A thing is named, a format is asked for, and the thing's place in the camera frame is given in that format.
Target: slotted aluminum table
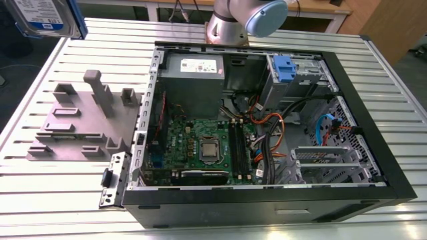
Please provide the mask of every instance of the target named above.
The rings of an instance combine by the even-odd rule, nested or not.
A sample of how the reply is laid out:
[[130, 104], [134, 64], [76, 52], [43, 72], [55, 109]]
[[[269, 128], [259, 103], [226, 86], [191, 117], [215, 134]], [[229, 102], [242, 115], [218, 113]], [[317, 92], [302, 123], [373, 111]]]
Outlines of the slotted aluminum table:
[[94, 239], [427, 239], [427, 114], [378, 49], [359, 36], [278, 31], [251, 46], [337, 53], [418, 199], [342, 223], [145, 230], [126, 210], [99, 210], [107, 162], [26, 160], [58, 83], [78, 91], [87, 69], [111, 91], [145, 93], [155, 40], [205, 42], [205, 26], [86, 19], [87, 40], [63, 38], [0, 135], [0, 236]]

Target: wooden table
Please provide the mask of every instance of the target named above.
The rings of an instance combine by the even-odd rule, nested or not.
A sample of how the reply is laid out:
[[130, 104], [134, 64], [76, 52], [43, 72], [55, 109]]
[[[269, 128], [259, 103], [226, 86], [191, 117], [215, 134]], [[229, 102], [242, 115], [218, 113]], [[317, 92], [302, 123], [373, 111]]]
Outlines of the wooden table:
[[[107, 4], [107, 5], [123, 5], [146, 7], [149, 10], [149, 19], [153, 22], [159, 21], [159, 8], [174, 8], [177, 0], [78, 0], [79, 3], [87, 4]], [[190, 10], [195, 10], [197, 6], [194, 0], [181, 0], [183, 7]], [[201, 10], [214, 11], [215, 0], [197, 0]], [[331, 22], [327, 26], [326, 33], [335, 34], [345, 22], [347, 15], [353, 14], [353, 9], [346, 2], [342, 2], [341, 6], [330, 4], [330, 0], [299, 0], [302, 18], [314, 19], [330, 19]], [[293, 3], [289, 6], [289, 16], [295, 17], [298, 15], [298, 3]]]

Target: hard disk drive label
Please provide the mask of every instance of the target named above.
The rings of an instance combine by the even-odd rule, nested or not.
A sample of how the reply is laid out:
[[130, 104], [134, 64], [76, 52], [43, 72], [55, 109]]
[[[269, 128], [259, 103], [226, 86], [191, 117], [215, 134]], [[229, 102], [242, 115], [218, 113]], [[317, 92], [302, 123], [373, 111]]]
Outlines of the hard disk drive label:
[[52, 0], [15, 0], [27, 22], [39, 29], [59, 30], [64, 26]]

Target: green motherboard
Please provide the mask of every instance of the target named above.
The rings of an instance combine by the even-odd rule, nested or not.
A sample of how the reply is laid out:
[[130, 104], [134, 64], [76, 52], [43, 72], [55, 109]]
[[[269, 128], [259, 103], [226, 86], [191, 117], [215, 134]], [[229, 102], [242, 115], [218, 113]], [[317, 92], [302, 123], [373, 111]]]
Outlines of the green motherboard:
[[[174, 170], [202, 170], [202, 171], [226, 171], [230, 172], [227, 185], [253, 185], [257, 184], [255, 174], [251, 167], [250, 148], [246, 148], [249, 175], [234, 176], [233, 150], [230, 144], [230, 123], [218, 120], [175, 120], [171, 121], [167, 132], [166, 153], [163, 156], [151, 156], [155, 163], [154, 179], [155, 186], [167, 186], [170, 184], [170, 175]], [[255, 133], [255, 127], [251, 123], [243, 124], [245, 139]], [[215, 149], [203, 149], [202, 143], [215, 142]], [[213, 154], [218, 151], [217, 160], [205, 158], [205, 154]]]

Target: power supply label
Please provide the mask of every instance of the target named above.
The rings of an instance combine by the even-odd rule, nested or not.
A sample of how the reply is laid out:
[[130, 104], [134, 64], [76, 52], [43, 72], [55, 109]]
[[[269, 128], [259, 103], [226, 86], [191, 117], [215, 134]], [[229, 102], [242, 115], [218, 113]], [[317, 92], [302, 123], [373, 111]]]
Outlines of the power supply label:
[[39, 29], [60, 30], [64, 26], [52, 0], [15, 0], [27, 22]]
[[181, 60], [181, 71], [186, 73], [217, 73], [217, 60], [190, 59]]

